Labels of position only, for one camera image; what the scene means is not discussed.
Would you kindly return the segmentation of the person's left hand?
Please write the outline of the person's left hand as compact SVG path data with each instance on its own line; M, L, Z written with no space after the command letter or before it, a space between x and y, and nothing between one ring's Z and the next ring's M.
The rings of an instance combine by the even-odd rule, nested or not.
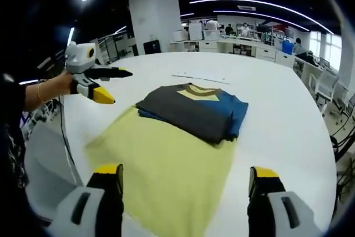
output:
M50 99L69 95L70 87L73 81L73 75L69 72L63 72L59 76L47 81L47 93Z

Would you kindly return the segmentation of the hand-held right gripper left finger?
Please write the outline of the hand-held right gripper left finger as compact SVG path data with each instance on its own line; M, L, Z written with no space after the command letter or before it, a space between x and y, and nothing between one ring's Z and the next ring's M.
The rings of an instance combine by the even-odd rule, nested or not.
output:
M57 206L53 236L121 236L123 165L105 164Z

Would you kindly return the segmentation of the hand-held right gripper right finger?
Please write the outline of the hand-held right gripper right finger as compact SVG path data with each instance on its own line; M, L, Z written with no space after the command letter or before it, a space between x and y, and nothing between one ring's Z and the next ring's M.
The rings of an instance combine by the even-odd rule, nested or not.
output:
M271 169L250 168L249 236L316 236L312 209Z

